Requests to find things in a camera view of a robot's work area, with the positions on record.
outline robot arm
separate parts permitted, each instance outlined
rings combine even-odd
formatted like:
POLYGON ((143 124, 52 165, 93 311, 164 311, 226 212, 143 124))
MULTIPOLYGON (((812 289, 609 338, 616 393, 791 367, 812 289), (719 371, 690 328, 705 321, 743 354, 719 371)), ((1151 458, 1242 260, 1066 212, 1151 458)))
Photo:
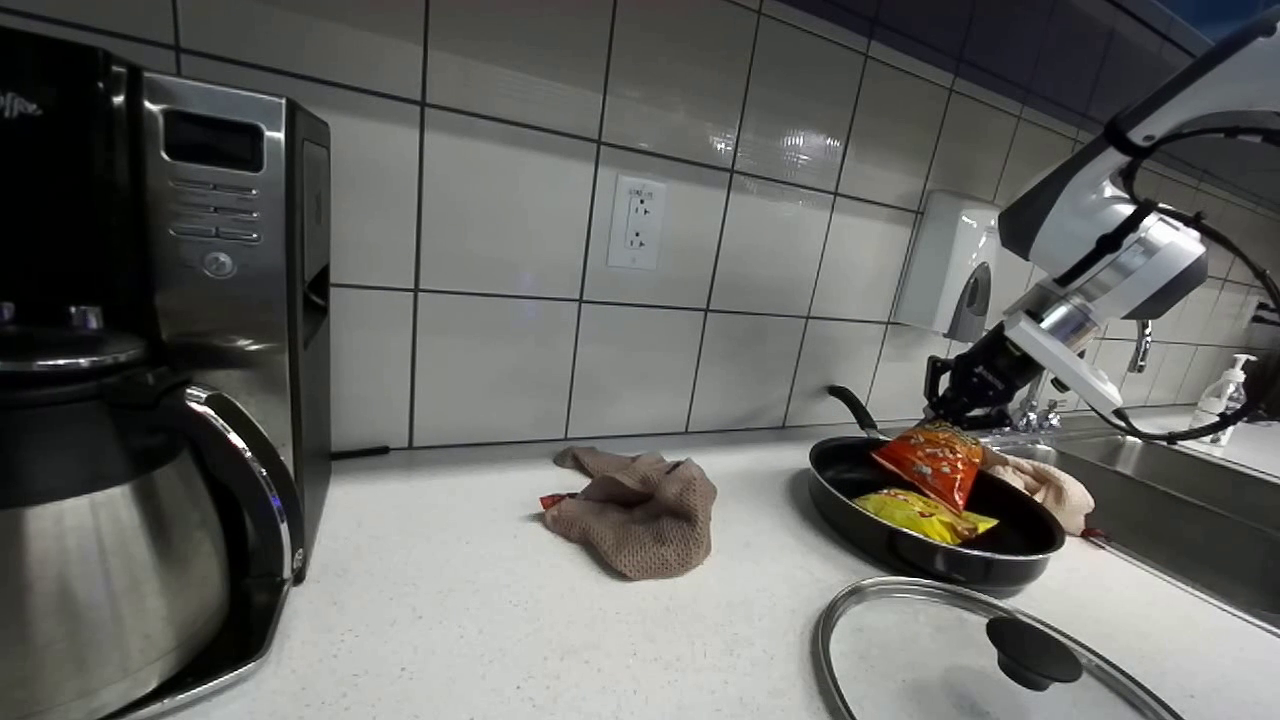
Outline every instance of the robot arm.
POLYGON ((1005 248, 1048 281, 963 358, 928 361, 928 416, 962 430, 1008 423, 1013 395, 1048 371, 1097 411, 1127 419, 1117 386, 1081 361, 1081 344, 1108 321, 1163 316, 1209 278, 1209 228, 1133 196, 1127 177, 1163 139, 1223 127, 1223 117, 1231 133, 1248 133, 1242 117, 1280 113, 1275 26, 1280 8, 1209 47, 1000 212, 1005 248))

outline electrical outlet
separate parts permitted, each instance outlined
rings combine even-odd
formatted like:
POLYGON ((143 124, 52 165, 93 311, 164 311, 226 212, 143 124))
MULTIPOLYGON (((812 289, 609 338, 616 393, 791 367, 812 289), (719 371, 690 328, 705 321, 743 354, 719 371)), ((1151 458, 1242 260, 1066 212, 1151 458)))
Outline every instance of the electrical outlet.
POLYGON ((609 265, 656 268, 656 248, 666 240, 668 186, 621 177, 613 205, 613 243, 609 265))

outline kitchen sink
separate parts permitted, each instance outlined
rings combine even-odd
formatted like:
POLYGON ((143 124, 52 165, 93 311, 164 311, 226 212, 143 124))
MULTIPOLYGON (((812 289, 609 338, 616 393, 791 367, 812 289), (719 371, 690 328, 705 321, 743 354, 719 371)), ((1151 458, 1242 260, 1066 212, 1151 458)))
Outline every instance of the kitchen sink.
POLYGON ((1121 551, 1280 630, 1280 484, 1163 444, 1058 435, 1121 551))

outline frying pan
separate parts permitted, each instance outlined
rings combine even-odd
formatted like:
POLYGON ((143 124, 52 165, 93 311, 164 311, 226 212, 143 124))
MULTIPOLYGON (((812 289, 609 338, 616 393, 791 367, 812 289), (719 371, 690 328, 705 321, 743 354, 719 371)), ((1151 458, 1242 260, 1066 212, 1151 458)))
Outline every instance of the frying pan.
POLYGON ((1054 551, 1066 548, 1066 530, 1058 516, 990 471, 976 478, 967 507, 997 516, 1000 525, 962 548, 880 525, 878 516, 851 507, 851 499, 880 490, 914 490, 873 462, 880 444, 885 440, 878 435, 832 435, 807 453, 807 498, 832 534, 844 538, 860 556, 890 565, 891 574, 936 578, 993 596, 1013 596, 1048 567, 1054 551))

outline stainless steel carafe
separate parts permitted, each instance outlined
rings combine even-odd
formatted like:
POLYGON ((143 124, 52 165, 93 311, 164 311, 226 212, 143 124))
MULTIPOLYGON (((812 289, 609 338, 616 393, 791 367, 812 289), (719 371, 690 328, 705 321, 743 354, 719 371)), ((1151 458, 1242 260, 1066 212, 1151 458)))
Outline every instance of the stainless steel carafe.
POLYGON ((0 717, 143 702, 226 630, 286 603, 299 499, 267 435, 143 344, 0 324, 0 717))

